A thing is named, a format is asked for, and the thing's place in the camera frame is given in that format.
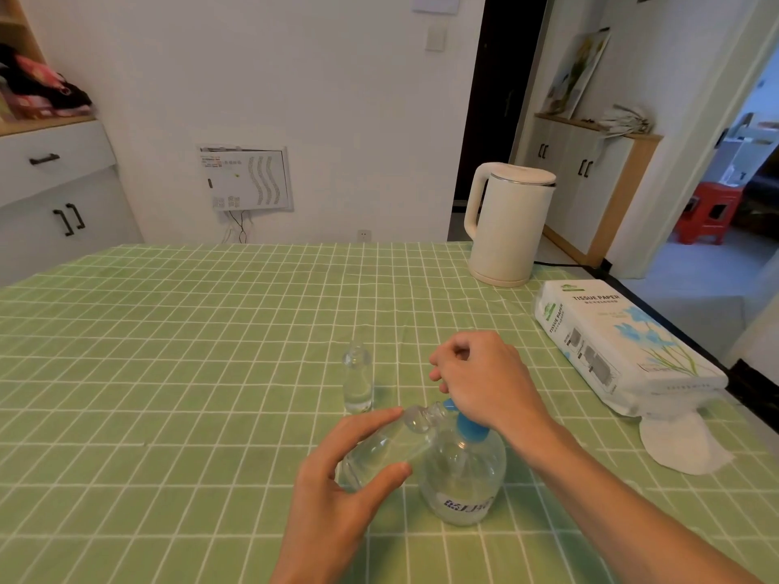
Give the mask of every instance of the tissue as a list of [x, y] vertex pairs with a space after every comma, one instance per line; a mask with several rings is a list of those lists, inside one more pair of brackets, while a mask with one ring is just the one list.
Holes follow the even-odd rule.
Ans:
[[600, 280], [546, 281], [535, 317], [598, 397], [642, 418], [639, 432], [661, 465], [699, 475], [732, 460], [696, 412], [727, 376]]

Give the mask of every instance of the red plastic stool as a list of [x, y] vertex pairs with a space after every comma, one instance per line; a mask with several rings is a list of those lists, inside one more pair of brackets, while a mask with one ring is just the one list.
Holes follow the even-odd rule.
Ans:
[[721, 244], [743, 190], [744, 187], [701, 182], [674, 227], [679, 241], [689, 245], [700, 236], [716, 236], [715, 244]]

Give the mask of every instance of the drawer handle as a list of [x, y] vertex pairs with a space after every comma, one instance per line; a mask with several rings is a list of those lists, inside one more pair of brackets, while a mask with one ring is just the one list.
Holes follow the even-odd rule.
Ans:
[[75, 207], [75, 205], [73, 205], [73, 203], [72, 203], [72, 202], [66, 202], [66, 203], [65, 203], [65, 206], [66, 206], [67, 208], [71, 208], [71, 209], [73, 209], [73, 213], [75, 214], [75, 218], [79, 220], [79, 224], [78, 224], [78, 225], [76, 225], [76, 226], [75, 226], [75, 228], [76, 228], [76, 229], [78, 229], [78, 230], [82, 230], [82, 229], [84, 229], [84, 227], [86, 227], [86, 224], [84, 224], [84, 220], [83, 220], [83, 219], [81, 219], [81, 214], [79, 213], [79, 209], [77, 209], [77, 208]]
[[33, 166], [37, 166], [39, 163], [46, 163], [46, 162], [53, 162], [55, 159], [59, 159], [60, 156], [58, 156], [56, 153], [50, 153], [48, 156], [44, 158], [30, 158], [30, 163]]
[[73, 227], [71, 227], [70, 223], [68, 223], [68, 218], [65, 217], [65, 214], [62, 212], [62, 209], [56, 208], [54, 211], [52, 211], [52, 213], [54, 215], [59, 215], [60, 217], [62, 217], [62, 221], [65, 222], [65, 227], [68, 228], [68, 231], [65, 234], [65, 236], [72, 236], [75, 233], [75, 231], [73, 231]]

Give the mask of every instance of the table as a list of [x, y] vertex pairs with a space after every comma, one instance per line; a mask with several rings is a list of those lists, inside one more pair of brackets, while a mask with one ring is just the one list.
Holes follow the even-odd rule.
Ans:
[[[375, 405], [443, 398], [427, 357], [457, 329], [517, 346], [599, 461], [766, 582], [779, 582], [779, 467], [733, 406], [736, 455], [658, 466], [531, 316], [543, 279], [497, 289], [470, 244], [121, 246], [0, 290], [4, 582], [265, 582], [297, 465], [342, 414], [341, 357], [374, 343]], [[513, 454], [481, 525], [443, 525], [414, 478], [380, 509], [348, 582], [609, 582]]]

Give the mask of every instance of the empty plastic bottle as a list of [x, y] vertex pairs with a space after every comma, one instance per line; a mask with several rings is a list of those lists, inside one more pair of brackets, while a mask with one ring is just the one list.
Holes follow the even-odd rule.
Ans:
[[[456, 411], [451, 399], [443, 404]], [[506, 446], [489, 428], [462, 413], [448, 422], [417, 470], [419, 490], [444, 522], [465, 526], [486, 515], [506, 475]]]
[[361, 342], [353, 342], [344, 354], [346, 379], [344, 380], [344, 408], [350, 414], [358, 414], [373, 406], [373, 372], [371, 353]]
[[440, 402], [427, 408], [406, 408], [403, 416], [380, 428], [344, 457], [341, 475], [353, 489], [365, 487], [391, 463], [411, 461], [428, 449], [448, 416]]

